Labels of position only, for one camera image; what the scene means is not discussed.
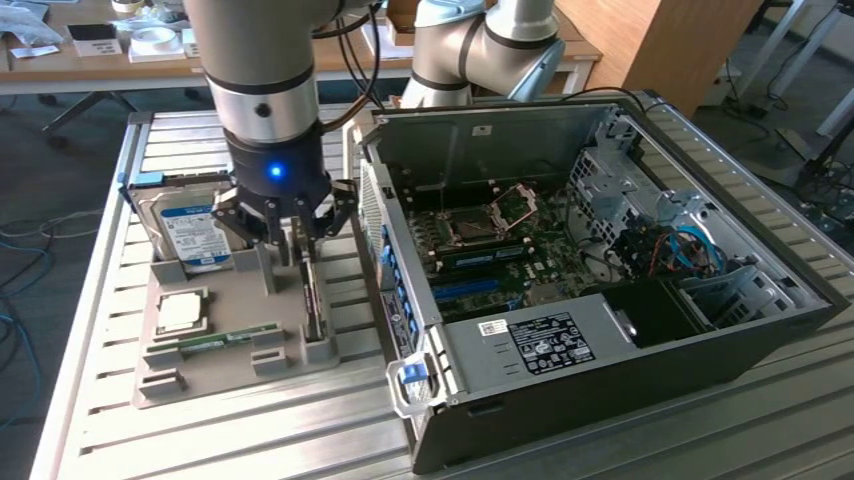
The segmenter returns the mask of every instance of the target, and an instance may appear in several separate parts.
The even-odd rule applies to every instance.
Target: aluminum extrusion table
[[[327,107],[321,116],[339,111]],[[675,111],[658,107],[650,117],[854,296],[847,254]],[[145,169],[187,172],[228,162],[212,112],[137,120],[116,176],[140,162]],[[324,137],[333,176],[341,174],[340,138]],[[666,159],[644,161],[671,188],[684,186]],[[128,401],[152,249],[114,189],[105,207],[32,478],[412,478],[352,234],[323,249],[341,365],[137,410]],[[735,382],[424,478],[834,478],[854,470],[852,405],[854,307]]]

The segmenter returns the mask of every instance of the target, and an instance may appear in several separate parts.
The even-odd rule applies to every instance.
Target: blue pcie slot
[[[432,296],[437,302],[448,301],[476,293],[492,293],[497,291],[497,286],[499,283],[495,279],[479,280],[475,282],[449,285],[447,287],[435,287],[432,289]]]

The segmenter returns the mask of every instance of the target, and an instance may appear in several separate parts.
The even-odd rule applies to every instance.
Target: white label
[[[229,333],[225,335],[225,339],[229,342],[239,342],[240,340],[245,340],[252,336],[252,333]]]
[[[488,137],[492,135],[492,125],[477,125],[471,129],[472,137]]]
[[[74,40],[73,43],[77,49],[77,55],[81,57],[116,55],[121,53],[121,45],[118,45],[118,40],[116,39],[92,41]]]
[[[480,335],[484,337],[497,335],[499,333],[507,333],[507,320],[500,319],[479,323],[477,328],[480,329]]]
[[[215,342],[200,343],[199,345],[191,345],[189,347],[181,348],[183,352],[204,352],[207,350],[213,350],[221,348],[225,345],[225,342],[221,340],[216,340]]]
[[[53,45],[48,45],[46,47],[36,48],[12,48],[9,52],[12,52],[14,58],[30,58],[56,53],[58,52],[58,48],[56,48],[56,46]]]
[[[201,266],[228,259],[228,238],[213,226],[209,206],[171,208],[160,212],[160,217],[183,262]]]

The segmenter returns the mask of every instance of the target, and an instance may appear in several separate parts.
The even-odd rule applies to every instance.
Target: blue hard drive label
[[[177,258],[188,265],[215,265],[231,257],[225,232],[216,228],[211,206],[169,208],[160,212]]]

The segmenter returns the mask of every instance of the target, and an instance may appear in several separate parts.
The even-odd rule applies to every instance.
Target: screw
[[[255,114],[261,118],[267,118],[272,114],[269,105],[267,105],[265,103],[259,103],[255,107]]]

